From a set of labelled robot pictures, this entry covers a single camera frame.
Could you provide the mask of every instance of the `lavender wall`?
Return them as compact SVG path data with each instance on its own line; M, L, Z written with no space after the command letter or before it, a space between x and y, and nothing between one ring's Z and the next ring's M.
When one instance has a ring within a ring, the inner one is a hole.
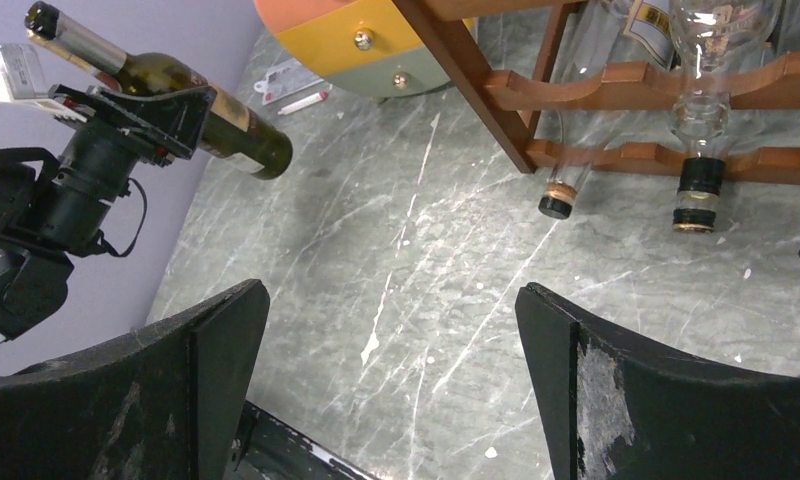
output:
M34 0L0 0L0 43L25 43L23 17ZM261 24L250 0L53 0L53 5L130 52L178 57L234 90ZM39 50L47 82L85 89L90 77ZM0 104L0 148L42 146L61 153L71 130L38 112ZM145 323L208 155L166 169L139 166L150 199L147 223L128 259L73 259L64 308L18 340L0 345L0 375L95 345ZM121 249L141 215L138 195L118 201L103 230Z

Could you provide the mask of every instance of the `wooden wine rack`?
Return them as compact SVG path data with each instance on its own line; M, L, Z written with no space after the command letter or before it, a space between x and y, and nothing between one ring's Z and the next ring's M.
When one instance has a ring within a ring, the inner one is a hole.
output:
M609 64L582 82L549 83L568 15L576 4L591 0L392 1L523 173L553 166L563 149L572 148L534 138L540 110L668 110L682 87L680 76L646 62ZM548 6L553 8L530 78L492 69L462 23L464 18ZM800 109L800 52L728 82L735 109ZM601 159L597 170L679 175L683 153L628 143L598 150L594 158ZM727 166L727 180L800 185L800 148L760 148L731 156Z

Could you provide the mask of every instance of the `clear glass bottle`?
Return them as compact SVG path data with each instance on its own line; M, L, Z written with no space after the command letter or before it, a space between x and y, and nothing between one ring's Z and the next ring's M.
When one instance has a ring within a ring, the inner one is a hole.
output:
M579 82L600 73L608 63L650 62L669 69L674 49L668 18L669 0L597 0L588 2L564 52L567 63L554 83ZM647 112L561 110L562 142L567 150L547 181L538 209L556 219L571 215L577 194L596 158L618 135L644 121Z
M278 177L291 163L293 149L284 133L178 59L155 52L129 54L45 2L32 5L25 26L37 45L130 95L211 85L217 97L200 148L265 180Z
M684 76L671 129L686 150L675 231L709 233L715 228L725 159L737 140L726 134L726 79L771 34L779 7L773 0L671 0L672 38Z

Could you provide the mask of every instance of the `screw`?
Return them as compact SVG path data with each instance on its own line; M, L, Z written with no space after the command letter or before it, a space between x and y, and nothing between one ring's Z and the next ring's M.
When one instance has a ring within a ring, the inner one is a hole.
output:
M405 90L409 86L409 74L406 72L395 73L393 83L397 90Z
M353 43L356 44L356 48L363 52L370 50L371 47L373 47L373 32L367 28L359 30L356 32L356 35L353 36Z

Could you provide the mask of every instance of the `small white label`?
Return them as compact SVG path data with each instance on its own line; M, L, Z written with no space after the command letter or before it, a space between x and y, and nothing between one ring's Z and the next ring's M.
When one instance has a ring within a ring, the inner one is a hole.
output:
M644 45L648 53L664 68L670 67L674 56L670 4L670 0L634 1L623 33Z
M253 160L252 158L244 155L243 153L236 153L235 155L226 157L224 160L232 163L232 166L247 173L256 173L262 169L262 165Z

